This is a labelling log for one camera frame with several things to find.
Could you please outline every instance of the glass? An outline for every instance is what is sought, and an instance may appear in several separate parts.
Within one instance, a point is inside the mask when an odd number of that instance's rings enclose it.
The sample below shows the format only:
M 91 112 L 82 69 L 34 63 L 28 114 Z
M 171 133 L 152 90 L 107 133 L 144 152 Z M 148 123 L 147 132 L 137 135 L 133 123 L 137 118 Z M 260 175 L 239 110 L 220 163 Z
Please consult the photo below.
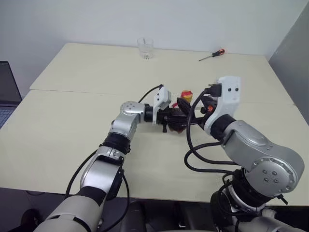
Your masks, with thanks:
M 140 56 L 143 59 L 151 59 L 154 56 L 154 40 L 147 37 L 141 37 L 137 40 L 140 50 Z

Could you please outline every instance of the laptop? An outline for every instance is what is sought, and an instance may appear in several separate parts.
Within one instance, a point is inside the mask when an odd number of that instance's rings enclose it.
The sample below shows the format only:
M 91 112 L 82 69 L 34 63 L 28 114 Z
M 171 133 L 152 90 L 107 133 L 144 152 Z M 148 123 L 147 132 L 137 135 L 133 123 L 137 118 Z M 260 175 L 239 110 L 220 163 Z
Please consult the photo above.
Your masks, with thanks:
M 9 62 L 0 61 L 0 128 L 21 102 Z

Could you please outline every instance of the screwdriver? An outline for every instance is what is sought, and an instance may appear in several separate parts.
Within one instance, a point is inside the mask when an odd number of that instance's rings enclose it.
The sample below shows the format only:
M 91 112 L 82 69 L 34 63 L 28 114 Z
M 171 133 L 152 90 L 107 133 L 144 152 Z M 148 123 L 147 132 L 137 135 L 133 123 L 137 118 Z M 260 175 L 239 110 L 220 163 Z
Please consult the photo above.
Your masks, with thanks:
M 224 54 L 224 52 L 225 52 L 224 49 L 220 49 L 219 51 L 216 51 L 215 53 L 212 53 L 211 56 L 208 56 L 208 57 L 205 57 L 205 58 L 203 58 L 203 59 L 200 59 L 199 61 L 205 60 L 205 59 L 207 59 L 207 58 L 209 58 L 209 57 L 221 56 L 221 55 Z

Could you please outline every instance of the beige table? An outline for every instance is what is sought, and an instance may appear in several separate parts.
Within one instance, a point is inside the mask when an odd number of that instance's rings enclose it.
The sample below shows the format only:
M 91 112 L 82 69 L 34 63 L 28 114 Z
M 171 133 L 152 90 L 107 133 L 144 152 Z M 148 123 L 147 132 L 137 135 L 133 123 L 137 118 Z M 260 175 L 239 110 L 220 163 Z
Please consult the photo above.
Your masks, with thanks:
M 64 193 L 78 165 L 97 148 L 118 115 L 125 95 L 32 90 L 0 130 L 0 186 Z M 235 114 L 273 142 L 298 152 L 308 167 L 309 128 L 293 105 L 242 103 Z M 195 144 L 213 141 L 193 127 Z M 221 174 L 195 173 L 183 157 L 185 134 L 162 133 L 162 127 L 140 124 L 126 155 L 125 174 L 132 197 L 209 202 Z M 220 147 L 201 151 L 209 159 L 227 160 Z M 200 168 L 213 168 L 191 157 Z M 216 165 L 215 168 L 229 168 Z M 78 190 L 79 178 L 72 193 Z M 118 196 L 125 196 L 120 189 Z M 308 205 L 308 169 L 297 188 L 285 195 L 290 205 Z M 282 204 L 272 200 L 270 204 Z
M 293 104 L 264 56 L 155 50 L 143 60 L 137 48 L 68 43 L 31 85 L 30 89 L 86 93 L 127 94 L 139 99 L 141 91 L 159 84 L 180 95 L 195 94 L 226 75 L 242 78 L 241 102 Z

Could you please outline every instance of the laptop screen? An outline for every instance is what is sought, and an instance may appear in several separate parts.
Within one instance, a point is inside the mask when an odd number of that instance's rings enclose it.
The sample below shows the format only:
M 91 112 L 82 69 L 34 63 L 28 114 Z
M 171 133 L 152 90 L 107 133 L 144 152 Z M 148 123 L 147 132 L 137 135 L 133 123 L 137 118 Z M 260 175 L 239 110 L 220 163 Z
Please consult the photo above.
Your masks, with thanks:
M 19 104 L 20 102 L 21 96 L 9 62 L 0 61 L 0 103 Z

